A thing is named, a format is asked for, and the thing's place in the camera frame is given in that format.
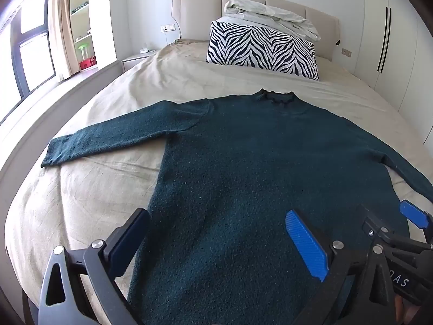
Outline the person's right hand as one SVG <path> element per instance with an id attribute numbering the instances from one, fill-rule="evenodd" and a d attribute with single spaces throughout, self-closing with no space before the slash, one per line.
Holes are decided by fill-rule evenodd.
<path id="1" fill-rule="evenodd" d="M 406 301 L 399 295 L 395 296 L 396 321 L 398 324 L 409 324 L 420 307 Z"/>

